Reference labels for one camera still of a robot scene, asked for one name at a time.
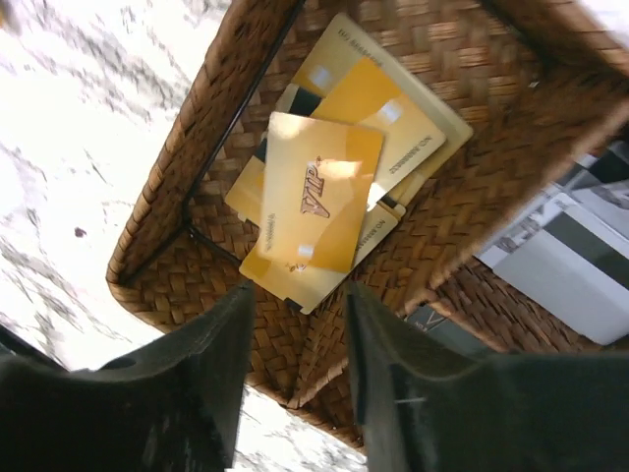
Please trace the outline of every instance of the stack of cards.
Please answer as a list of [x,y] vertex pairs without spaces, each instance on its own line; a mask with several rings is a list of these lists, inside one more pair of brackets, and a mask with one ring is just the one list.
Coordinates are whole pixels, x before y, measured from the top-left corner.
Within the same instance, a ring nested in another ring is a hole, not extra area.
[[240,272],[310,313],[471,136],[445,103],[337,15],[226,196],[259,227]]

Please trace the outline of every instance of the woven basket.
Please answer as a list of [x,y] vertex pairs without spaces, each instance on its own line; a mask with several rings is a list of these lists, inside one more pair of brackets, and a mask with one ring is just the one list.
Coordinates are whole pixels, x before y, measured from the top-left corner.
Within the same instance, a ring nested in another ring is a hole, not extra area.
[[[522,204],[629,119],[626,52],[617,47],[608,61],[568,21],[578,5],[548,3],[235,0],[115,249],[107,272],[114,297],[168,331],[240,280],[238,264],[257,229],[224,196],[275,100],[342,11],[476,130],[351,277],[400,316],[430,303],[499,351],[596,349],[470,262]],[[597,32],[597,45],[605,38]],[[346,374],[343,292],[305,316],[260,289],[247,381],[361,447]]]

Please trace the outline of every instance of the yellow card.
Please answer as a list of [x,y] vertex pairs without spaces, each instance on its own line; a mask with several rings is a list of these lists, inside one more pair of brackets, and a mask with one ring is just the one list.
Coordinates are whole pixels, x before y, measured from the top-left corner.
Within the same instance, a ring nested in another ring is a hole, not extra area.
[[273,112],[267,141],[260,255],[348,272],[382,133]]
[[[301,116],[308,116],[320,104],[320,97],[294,84],[284,90],[275,104],[276,111],[287,111]],[[259,226],[259,212],[262,203],[262,183],[264,180],[264,162],[266,161],[266,133],[254,152],[254,156],[238,176],[236,182],[225,196],[225,203],[233,208],[242,221],[250,221]]]
[[[398,221],[399,218],[382,204],[376,205],[365,215],[354,267],[373,251]],[[254,247],[241,264],[240,273],[277,298],[297,303],[302,307],[301,312],[308,314],[332,293],[349,272],[270,261],[261,257]]]
[[367,57],[358,61],[311,116],[384,133],[369,208],[445,142],[445,135],[426,113]]
[[[316,95],[327,96],[364,56],[371,58],[445,135],[443,146],[411,173],[413,177],[409,175],[407,182],[398,184],[404,184],[406,188],[392,192],[399,194],[398,197],[406,190],[417,193],[424,182],[472,137],[472,128],[452,108],[342,13],[336,15],[323,32],[292,82]],[[407,196],[407,203],[414,195]]]

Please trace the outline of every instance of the gold card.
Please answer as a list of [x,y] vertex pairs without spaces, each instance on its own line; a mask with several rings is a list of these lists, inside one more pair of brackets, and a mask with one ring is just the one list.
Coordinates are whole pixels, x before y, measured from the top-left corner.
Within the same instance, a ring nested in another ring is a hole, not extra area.
[[[275,104],[276,111],[287,111],[294,115],[309,116],[320,104],[321,98],[294,84],[284,90]],[[259,212],[262,204],[262,183],[264,162],[266,161],[266,133],[254,152],[254,156],[234,182],[225,196],[225,203],[238,213],[242,221],[250,221],[259,226]]]
[[348,272],[383,140],[371,128],[273,112],[260,255]]
[[[364,225],[354,258],[354,268],[389,234],[399,218],[382,204],[365,215]],[[240,273],[281,300],[290,299],[310,313],[347,277],[349,272],[286,264],[264,259],[257,247],[245,257]]]
[[[404,184],[405,188],[394,188],[391,192],[392,197],[398,198],[405,194],[407,203],[399,203],[407,205],[426,180],[472,137],[473,131],[452,108],[342,13],[332,19],[292,82],[316,95],[327,96],[364,56],[371,58],[445,134],[443,146],[421,163],[406,182],[398,184]],[[409,198],[408,191],[415,193]]]
[[445,142],[445,135],[428,116],[367,57],[358,61],[311,116],[384,133],[369,208]]

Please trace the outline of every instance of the brown wicker tray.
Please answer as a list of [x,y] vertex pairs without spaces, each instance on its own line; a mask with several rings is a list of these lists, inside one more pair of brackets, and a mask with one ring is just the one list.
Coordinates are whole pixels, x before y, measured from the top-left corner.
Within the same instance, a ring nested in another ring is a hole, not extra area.
[[[295,0],[236,0],[116,247],[107,272],[114,297],[168,331],[240,280],[238,264],[257,229],[224,196],[275,100],[343,11],[476,130],[351,277],[400,316],[431,303],[496,350],[596,348],[469,263],[527,199],[629,119],[629,86],[619,72],[625,51],[615,49],[614,69],[567,20],[580,7],[548,1],[485,5],[494,17],[470,0],[307,0],[303,8]],[[345,370],[343,290],[305,316],[260,289],[248,383],[360,447]]]

